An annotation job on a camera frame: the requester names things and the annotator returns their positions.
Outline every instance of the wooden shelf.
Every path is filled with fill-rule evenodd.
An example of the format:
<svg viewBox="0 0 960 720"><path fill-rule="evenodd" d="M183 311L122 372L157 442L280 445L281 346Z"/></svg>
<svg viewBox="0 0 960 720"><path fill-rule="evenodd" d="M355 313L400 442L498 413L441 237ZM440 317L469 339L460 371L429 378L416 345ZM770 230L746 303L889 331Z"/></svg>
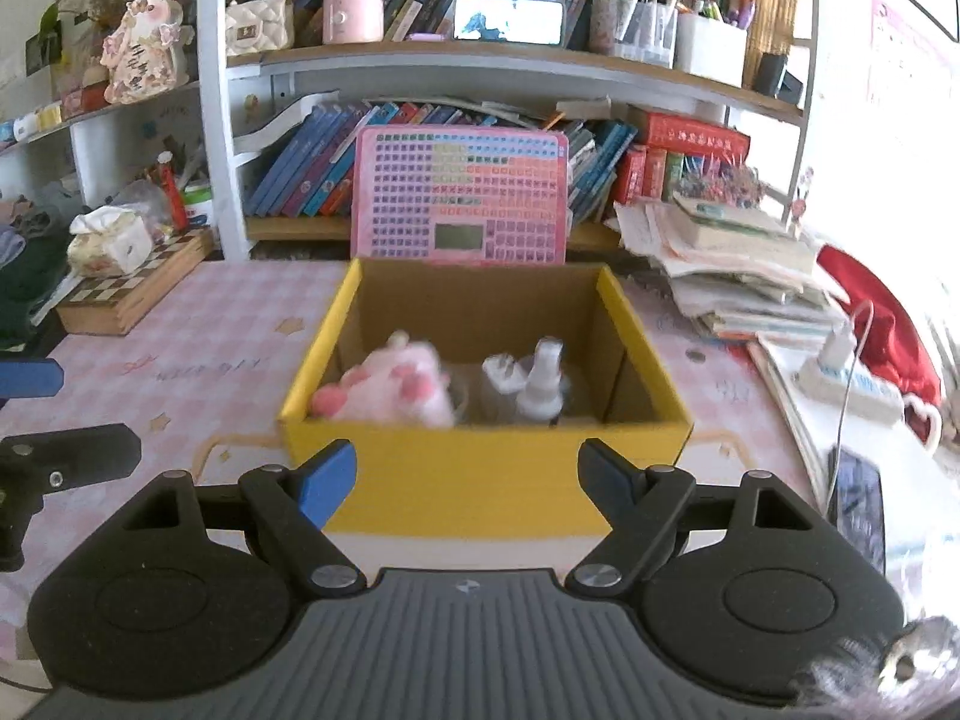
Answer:
<svg viewBox="0 0 960 720"><path fill-rule="evenodd" d="M413 72L405 74L402 69ZM320 88L329 84L326 90L355 81L368 89L367 97L384 97L419 84L435 89L434 95L472 92L472 98L483 100L495 99L491 90L515 88L545 97L553 93L567 95L564 98L610 95L616 103L630 103L638 90L644 90L648 95L728 105L789 124L803 122L803 111L797 106L748 89L656 65L547 46L474 41L358 43L227 60L229 79L290 73L313 74L315 80L310 85Z"/></svg>
<svg viewBox="0 0 960 720"><path fill-rule="evenodd" d="M340 217L248 217L247 237L251 241L349 241L350 220ZM613 251L620 236L601 224L578 224L570 233L570 251Z"/></svg>
<svg viewBox="0 0 960 720"><path fill-rule="evenodd" d="M251 241L349 241L350 220L342 217L248 217Z"/></svg>

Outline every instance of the pearl handbag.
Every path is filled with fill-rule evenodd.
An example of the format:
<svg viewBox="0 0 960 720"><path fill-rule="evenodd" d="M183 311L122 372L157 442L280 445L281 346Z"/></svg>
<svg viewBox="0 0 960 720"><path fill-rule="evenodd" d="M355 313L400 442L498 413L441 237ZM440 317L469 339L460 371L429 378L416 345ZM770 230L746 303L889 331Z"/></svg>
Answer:
<svg viewBox="0 0 960 720"><path fill-rule="evenodd" d="M294 7L290 0L230 0L227 6L227 56L275 52L294 45Z"/></svg>

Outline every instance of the wooden board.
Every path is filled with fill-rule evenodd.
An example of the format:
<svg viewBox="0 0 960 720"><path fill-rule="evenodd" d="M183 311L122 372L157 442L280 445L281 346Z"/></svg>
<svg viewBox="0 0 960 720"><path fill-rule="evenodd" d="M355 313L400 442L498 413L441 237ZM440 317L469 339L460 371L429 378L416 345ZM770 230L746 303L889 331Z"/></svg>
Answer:
<svg viewBox="0 0 960 720"><path fill-rule="evenodd" d="M246 219L251 241L349 241L348 218L299 217ZM620 236L603 224L578 224L566 242L568 251L613 251Z"/></svg>
<svg viewBox="0 0 960 720"><path fill-rule="evenodd" d="M803 111L796 105L774 100L750 89L741 89L711 79L702 79L679 70L632 62L613 56L587 52L570 52L549 46L527 46L516 43L480 43L478 41L446 41L426 43L355 43L307 49L280 50L262 55L244 55L227 60L227 76L271 76L295 71L344 71L364 69L387 74L394 79L399 73L416 74L418 68L451 68L451 74L462 69L519 71L540 76L565 76L578 83L627 84L645 86L654 92L681 95L703 103L728 105L752 111L788 124L803 122Z"/></svg>
<svg viewBox="0 0 960 720"><path fill-rule="evenodd" d="M125 336L212 249L209 230L188 230L154 247L129 276L83 279L56 313L68 333Z"/></svg>

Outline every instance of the red bottle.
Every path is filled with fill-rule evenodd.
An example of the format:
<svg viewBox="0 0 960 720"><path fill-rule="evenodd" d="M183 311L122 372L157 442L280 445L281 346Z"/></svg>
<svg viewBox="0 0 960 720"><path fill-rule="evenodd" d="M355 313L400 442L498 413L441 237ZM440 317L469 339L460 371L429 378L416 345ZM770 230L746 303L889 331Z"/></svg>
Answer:
<svg viewBox="0 0 960 720"><path fill-rule="evenodd" d="M184 199L181 197L179 189L176 189L173 161L174 155L170 151L165 151L157 157L157 164L160 165L160 181L163 184L163 191L170 201L170 215L174 220L174 228L176 232L182 232L187 227L186 209L184 208Z"/></svg>

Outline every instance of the chessboard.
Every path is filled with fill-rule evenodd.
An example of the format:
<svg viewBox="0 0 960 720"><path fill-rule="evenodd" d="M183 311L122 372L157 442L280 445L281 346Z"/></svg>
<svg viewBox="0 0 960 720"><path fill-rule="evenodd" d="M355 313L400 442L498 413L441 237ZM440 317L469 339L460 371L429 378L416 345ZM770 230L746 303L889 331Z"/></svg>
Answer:
<svg viewBox="0 0 960 720"><path fill-rule="evenodd" d="M187 230L154 246L132 274L85 278L56 306L68 333L125 336L213 248L208 229Z"/></svg>

